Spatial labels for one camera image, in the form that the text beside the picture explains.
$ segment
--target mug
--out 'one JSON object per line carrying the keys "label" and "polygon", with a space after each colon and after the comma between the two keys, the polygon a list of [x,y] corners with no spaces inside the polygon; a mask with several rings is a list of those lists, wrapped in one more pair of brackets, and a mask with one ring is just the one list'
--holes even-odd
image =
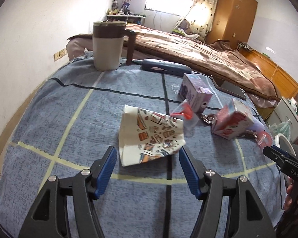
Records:
{"label": "mug", "polygon": [[126,65],[132,63],[136,32],[125,29],[125,26],[124,21],[94,22],[93,54],[96,70],[111,71],[118,69],[124,36],[128,36]]}

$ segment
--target wooden cabinet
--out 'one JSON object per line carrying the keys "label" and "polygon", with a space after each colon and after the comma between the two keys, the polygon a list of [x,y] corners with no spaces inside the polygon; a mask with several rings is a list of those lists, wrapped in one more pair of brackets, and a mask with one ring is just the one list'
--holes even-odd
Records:
{"label": "wooden cabinet", "polygon": [[298,94],[298,83],[271,59],[256,50],[249,52],[241,48],[239,52],[255,64],[262,74],[274,83],[281,96],[292,98]]}
{"label": "wooden cabinet", "polygon": [[232,49],[240,42],[247,42],[252,30],[257,2],[255,0],[218,0],[212,31],[206,44],[229,40]]}

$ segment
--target brown mug lid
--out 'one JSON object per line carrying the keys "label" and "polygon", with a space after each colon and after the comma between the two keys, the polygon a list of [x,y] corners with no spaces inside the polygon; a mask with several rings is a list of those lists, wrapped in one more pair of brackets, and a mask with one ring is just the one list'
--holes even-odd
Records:
{"label": "brown mug lid", "polygon": [[94,27],[122,27],[125,26],[126,23],[124,21],[97,21],[94,22]]}

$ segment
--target mug handle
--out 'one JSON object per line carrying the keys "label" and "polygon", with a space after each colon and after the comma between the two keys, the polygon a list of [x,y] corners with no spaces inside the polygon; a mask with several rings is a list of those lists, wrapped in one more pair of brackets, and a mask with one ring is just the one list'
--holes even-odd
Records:
{"label": "mug handle", "polygon": [[131,65],[135,51],[137,33],[131,29],[124,29],[124,35],[128,36],[126,65]]}

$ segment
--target paper bag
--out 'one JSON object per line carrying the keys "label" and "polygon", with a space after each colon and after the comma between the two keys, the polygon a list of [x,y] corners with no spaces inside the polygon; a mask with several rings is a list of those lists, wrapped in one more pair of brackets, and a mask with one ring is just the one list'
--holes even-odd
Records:
{"label": "paper bag", "polygon": [[119,130],[122,166],[145,163],[177,153],[185,145],[183,121],[125,105]]}

